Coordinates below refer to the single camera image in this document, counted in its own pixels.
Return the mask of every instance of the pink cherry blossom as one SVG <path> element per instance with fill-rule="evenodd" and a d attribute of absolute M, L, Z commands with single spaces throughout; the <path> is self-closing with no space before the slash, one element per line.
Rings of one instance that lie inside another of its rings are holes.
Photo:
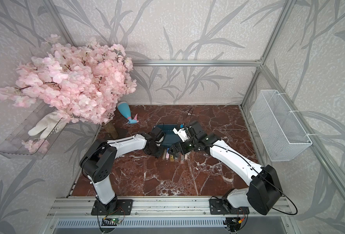
<path fill-rule="evenodd" d="M 13 96 L 11 99 L 15 101 L 13 106 L 16 107 L 30 107 L 31 104 L 36 103 L 36 99 L 30 98 L 29 96 Z"/>
<path fill-rule="evenodd" d="M 48 151 L 49 142 L 45 139 L 29 140 L 27 142 L 22 140 L 22 145 L 24 145 L 30 153 L 35 153 L 37 150 L 41 153 L 46 153 Z"/>
<path fill-rule="evenodd" d="M 39 79 L 39 76 L 36 74 L 29 74 L 29 76 L 24 79 L 24 83 L 30 86 L 43 85 L 43 82 Z"/>
<path fill-rule="evenodd" d="M 29 107 L 39 98 L 61 111 L 65 122 L 107 123 L 119 99 L 135 91 L 131 58 L 120 44 L 101 46 L 91 38 L 86 46 L 73 47 L 57 40 L 57 35 L 47 38 L 52 49 L 46 58 L 32 57 L 32 63 L 19 65 L 18 87 L 0 88 L 0 99 Z M 37 144 L 25 145 L 32 149 Z"/>
<path fill-rule="evenodd" d="M 125 51 L 124 51 L 123 45 L 121 45 L 121 44 L 113 44 L 113 46 L 110 47 L 110 50 L 113 51 L 114 49 L 117 50 L 117 51 L 119 51 L 119 52 L 122 52 L 122 55 L 123 55 L 123 56 L 126 55 L 126 53 L 125 53 Z"/>
<path fill-rule="evenodd" d="M 11 99 L 12 96 L 15 96 L 17 90 L 18 89 L 15 87 L 0 88 L 0 99 Z"/>

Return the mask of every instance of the tree trunk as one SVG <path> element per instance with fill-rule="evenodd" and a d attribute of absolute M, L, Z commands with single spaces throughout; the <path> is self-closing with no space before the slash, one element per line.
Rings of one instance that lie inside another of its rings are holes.
<path fill-rule="evenodd" d="M 118 138 L 118 132 L 114 127 L 113 121 L 109 121 L 107 124 L 102 124 L 107 133 L 110 134 L 111 138 L 115 140 Z"/>

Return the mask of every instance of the aluminum frame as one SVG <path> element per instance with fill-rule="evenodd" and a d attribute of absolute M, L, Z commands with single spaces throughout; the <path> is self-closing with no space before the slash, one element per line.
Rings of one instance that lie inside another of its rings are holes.
<path fill-rule="evenodd" d="M 282 218 L 283 226 L 287 234 L 290 234 L 290 233 L 301 234 L 301 231 L 298 228 L 297 222 L 294 217 L 283 216 L 281 218 Z"/>
<path fill-rule="evenodd" d="M 263 55 L 260 59 L 261 65 L 264 65 L 266 60 L 268 59 L 268 56 L 270 55 L 272 48 L 274 47 L 276 41 L 278 40 L 280 33 L 282 32 L 283 27 L 284 27 L 285 23 L 287 22 L 287 19 L 288 19 L 289 15 L 291 14 L 292 8 L 293 8 L 295 3 L 296 3 L 296 0 L 286 0 L 285 1 L 285 4 L 283 6 L 283 10 L 280 13 L 278 22 L 276 23 L 276 26 L 275 26 L 272 34 L 271 34 L 270 40 L 268 40 L 268 43 L 266 45 L 266 49 L 263 52 Z M 241 102 L 241 106 L 245 105 L 246 101 L 248 100 L 251 90 L 254 88 L 255 83 L 258 81 L 259 73 L 260 73 L 259 67 L 257 67 L 257 70 L 254 73 L 254 76 L 252 78 L 252 81 L 250 82 L 249 87 L 245 93 L 244 99 Z"/>
<path fill-rule="evenodd" d="M 258 60 L 133 60 L 134 67 L 259 67 Z"/>
<path fill-rule="evenodd" d="M 217 219 L 234 216 L 232 214 L 211 215 L 208 201 L 211 198 L 210 196 L 118 198 L 133 199 L 131 215 L 126 216 L 129 221 L 133 220 L 133 218 Z M 58 222 L 65 219 L 69 221 L 82 221 L 83 219 L 88 219 L 90 221 L 93 218 L 97 218 L 96 216 L 91 215 L 91 210 L 95 200 L 95 197 L 70 197 L 56 199 L 40 228 L 39 234 L 52 234 Z M 281 197 L 274 205 L 274 208 L 283 212 L 291 212 L 285 197 Z M 249 211 L 249 217 L 264 216 L 255 211 L 252 207 L 249 207 Z M 288 233 L 294 233 L 290 232 L 292 230 L 291 228 L 288 228 L 288 225 L 291 223 L 289 218 L 293 218 L 292 216 L 280 213 L 276 210 L 270 210 L 267 216 L 285 217 L 285 221 L 282 219 L 284 227 Z"/>
<path fill-rule="evenodd" d="M 55 7 L 52 0 L 42 0 L 44 8 L 46 12 L 49 14 L 50 18 L 58 28 L 59 32 L 61 33 L 62 37 L 66 40 L 67 43 L 71 44 L 72 46 L 76 46 L 74 40 L 71 37 L 70 32 L 67 30 L 66 25 L 63 23 L 63 20 L 58 13 L 57 8 Z"/>
<path fill-rule="evenodd" d="M 254 151 L 255 151 L 255 156 L 257 157 L 259 164 L 261 164 L 262 166 L 265 167 L 265 166 L 267 166 L 267 163 L 264 160 L 264 158 L 262 157 L 261 152 L 259 151 L 257 143 L 256 143 L 256 141 L 255 141 L 255 139 L 253 137 L 253 133 L 252 133 L 252 131 L 250 129 L 250 124 L 248 122 L 248 119 L 247 119 L 247 117 L 246 117 L 246 115 L 244 113 L 244 110 L 241 108 L 241 106 L 239 106 L 239 107 L 240 107 L 241 115 L 243 116 L 243 119 L 245 121 L 246 128 L 248 129 L 248 133 L 249 133 L 249 136 L 250 136 L 250 141 L 252 142 L 252 145 L 253 145 L 253 148 L 254 148 Z"/>
<path fill-rule="evenodd" d="M 260 73 L 263 74 L 263 76 L 266 78 L 269 85 L 273 89 L 278 90 L 279 93 L 285 93 L 284 89 L 281 87 L 279 82 L 275 79 L 274 75 L 267 68 L 267 66 L 261 65 L 259 71 Z M 286 103 L 291 108 L 291 110 L 298 110 L 288 95 L 284 95 L 283 97 Z M 304 119 L 304 117 L 301 115 L 300 112 L 296 111 L 295 116 L 307 133 L 310 133 L 310 134 L 314 133 L 313 129 L 306 122 L 306 120 Z M 343 197 L 345 201 L 345 174 L 344 172 L 340 169 L 338 164 L 329 154 L 329 152 L 324 147 L 322 141 L 319 139 L 318 136 L 310 135 L 310 139 L 313 143 L 310 146 L 310 148 L 314 152 L 315 156 L 317 157 L 318 161 L 320 162 L 324 170 L 327 172 L 329 178 L 336 185 L 338 192 L 341 194 L 341 196 Z"/>

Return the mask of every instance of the metal vent grille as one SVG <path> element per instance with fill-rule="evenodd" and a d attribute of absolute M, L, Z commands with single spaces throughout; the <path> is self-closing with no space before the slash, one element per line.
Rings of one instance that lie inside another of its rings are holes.
<path fill-rule="evenodd" d="M 209 218 L 125 218 L 116 228 L 223 227 L 222 217 Z M 96 218 L 59 219 L 56 228 L 98 227 Z"/>

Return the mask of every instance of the white glove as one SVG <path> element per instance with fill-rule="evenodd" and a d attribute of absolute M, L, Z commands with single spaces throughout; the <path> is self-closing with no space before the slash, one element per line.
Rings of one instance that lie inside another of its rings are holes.
<path fill-rule="evenodd" d="M 45 139 L 49 136 L 49 134 L 53 131 L 58 132 L 61 131 L 65 126 L 66 122 L 61 121 L 58 125 L 57 123 L 60 121 L 58 117 L 58 111 L 53 111 L 52 113 L 47 114 L 42 118 L 35 127 L 28 131 L 30 136 L 34 136 L 39 134 L 41 131 L 44 132 L 40 135 L 40 139 Z"/>

